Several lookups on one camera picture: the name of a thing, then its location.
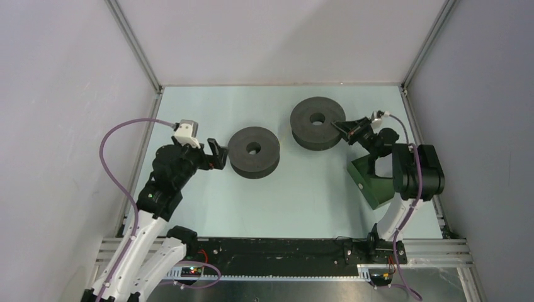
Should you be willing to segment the dark grey spool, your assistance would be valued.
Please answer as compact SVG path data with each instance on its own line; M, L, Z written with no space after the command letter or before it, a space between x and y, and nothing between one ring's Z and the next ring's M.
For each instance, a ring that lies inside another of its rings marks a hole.
M270 175L280 162L280 143L267 128L249 126L233 134L228 142L233 170L246 179Z
M345 121L343 107L335 100L315 96L299 102L290 114L290 127L295 141L312 151L327 150L341 140L341 134L332 125Z

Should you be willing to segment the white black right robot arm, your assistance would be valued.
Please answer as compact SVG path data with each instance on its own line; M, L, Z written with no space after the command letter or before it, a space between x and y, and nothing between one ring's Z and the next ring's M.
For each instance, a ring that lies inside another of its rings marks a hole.
M388 111L376 111L369 118L332 123L348 145L358 143L368 152L347 167L363 197L373 209L389 204L366 238L367 257L375 263L390 257L412 215L445 187L435 148L400 143L391 128L375 132L384 118L400 120Z

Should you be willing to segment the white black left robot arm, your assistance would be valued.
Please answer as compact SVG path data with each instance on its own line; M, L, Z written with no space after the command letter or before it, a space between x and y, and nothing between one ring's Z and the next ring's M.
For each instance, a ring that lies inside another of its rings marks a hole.
M182 226L174 226L150 259L154 240L170 221L183 199L181 190L198 170L222 170L226 147L208 139L212 154L202 146L192 147L177 140L156 151L149 180L139 193L134 219L104 272L82 301L145 301L163 277L179 262L198 257L197 234Z

